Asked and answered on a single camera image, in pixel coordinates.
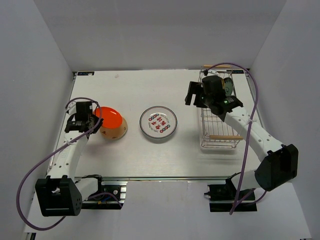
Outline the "white plate red characters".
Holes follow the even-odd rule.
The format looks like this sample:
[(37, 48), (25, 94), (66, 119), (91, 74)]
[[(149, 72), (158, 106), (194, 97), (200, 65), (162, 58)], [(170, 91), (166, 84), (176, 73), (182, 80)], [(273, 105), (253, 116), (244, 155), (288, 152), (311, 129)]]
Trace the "white plate red characters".
[(168, 107), (152, 106), (141, 114), (139, 126), (145, 136), (154, 140), (162, 140), (175, 133), (178, 119)]

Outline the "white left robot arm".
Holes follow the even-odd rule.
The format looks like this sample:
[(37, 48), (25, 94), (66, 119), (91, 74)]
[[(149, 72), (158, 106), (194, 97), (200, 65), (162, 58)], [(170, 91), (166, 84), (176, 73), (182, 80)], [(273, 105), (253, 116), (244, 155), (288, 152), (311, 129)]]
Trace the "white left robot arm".
[(91, 101), (70, 102), (66, 112), (69, 118), (64, 129), (64, 148), (58, 151), (56, 162), (46, 177), (35, 184), (44, 217), (77, 216), (89, 196), (99, 200), (106, 193), (106, 187), (96, 176), (75, 180), (82, 151), (90, 135), (99, 130), (102, 120), (94, 115)]

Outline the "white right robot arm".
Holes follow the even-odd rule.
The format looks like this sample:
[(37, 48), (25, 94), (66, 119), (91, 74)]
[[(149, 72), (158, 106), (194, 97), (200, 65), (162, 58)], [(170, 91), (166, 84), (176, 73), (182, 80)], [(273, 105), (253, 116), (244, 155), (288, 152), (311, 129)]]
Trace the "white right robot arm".
[(270, 192), (294, 179), (298, 173), (299, 151), (271, 136), (253, 120), (244, 104), (234, 95), (227, 95), (224, 80), (217, 75), (189, 83), (186, 105), (210, 109), (222, 122), (245, 139), (260, 161), (257, 169), (242, 170), (226, 180), (226, 195), (236, 200), (244, 190), (262, 188)]

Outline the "cream beige plate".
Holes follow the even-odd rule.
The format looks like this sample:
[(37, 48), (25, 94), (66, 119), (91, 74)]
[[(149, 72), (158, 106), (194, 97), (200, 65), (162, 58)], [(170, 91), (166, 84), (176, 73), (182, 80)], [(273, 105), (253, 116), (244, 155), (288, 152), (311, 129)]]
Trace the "cream beige plate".
[(108, 140), (118, 140), (122, 138), (128, 130), (128, 124), (125, 118), (122, 117), (121, 120), (122, 123), (116, 128), (101, 126), (99, 129), (101, 135)]

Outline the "orange plastic plate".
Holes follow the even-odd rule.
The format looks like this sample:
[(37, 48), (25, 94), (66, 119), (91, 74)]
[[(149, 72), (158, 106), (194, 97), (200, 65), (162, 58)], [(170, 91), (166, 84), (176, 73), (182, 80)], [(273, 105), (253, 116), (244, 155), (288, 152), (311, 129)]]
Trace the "orange plastic plate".
[(107, 106), (101, 106), (93, 111), (97, 117), (101, 117), (102, 127), (107, 129), (119, 128), (123, 123), (123, 117), (115, 109)]

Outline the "brown yellow patterned plate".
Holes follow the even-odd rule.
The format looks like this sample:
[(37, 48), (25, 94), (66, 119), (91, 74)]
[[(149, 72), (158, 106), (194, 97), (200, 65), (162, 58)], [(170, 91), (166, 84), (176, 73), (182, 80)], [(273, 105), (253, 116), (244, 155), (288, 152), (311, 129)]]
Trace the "brown yellow patterned plate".
[(220, 78), (222, 89), (225, 91), (225, 81), (223, 78)]

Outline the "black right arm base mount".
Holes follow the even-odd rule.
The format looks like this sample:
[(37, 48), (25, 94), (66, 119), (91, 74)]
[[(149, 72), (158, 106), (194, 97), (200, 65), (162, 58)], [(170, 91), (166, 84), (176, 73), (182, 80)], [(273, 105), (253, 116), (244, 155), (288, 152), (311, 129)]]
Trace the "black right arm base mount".
[[(239, 175), (235, 173), (225, 180), (224, 184), (210, 184), (208, 191), (204, 196), (209, 200), (209, 208), (212, 213), (226, 213), (229, 212), (235, 201), (237, 186), (234, 186), (231, 178)], [(239, 193), (238, 199), (246, 197), (236, 208), (235, 212), (256, 212), (257, 205), (253, 203), (256, 198), (254, 192), (250, 189), (242, 190)]]

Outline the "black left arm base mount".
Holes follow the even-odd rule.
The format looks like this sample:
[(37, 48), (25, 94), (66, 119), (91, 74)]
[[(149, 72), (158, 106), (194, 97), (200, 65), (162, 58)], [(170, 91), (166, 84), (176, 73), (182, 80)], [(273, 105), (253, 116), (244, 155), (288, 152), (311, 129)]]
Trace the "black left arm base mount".
[(120, 210), (125, 202), (127, 191), (125, 181), (91, 174), (77, 177), (75, 183), (81, 193), (96, 189), (88, 198), (82, 197), (83, 210)]

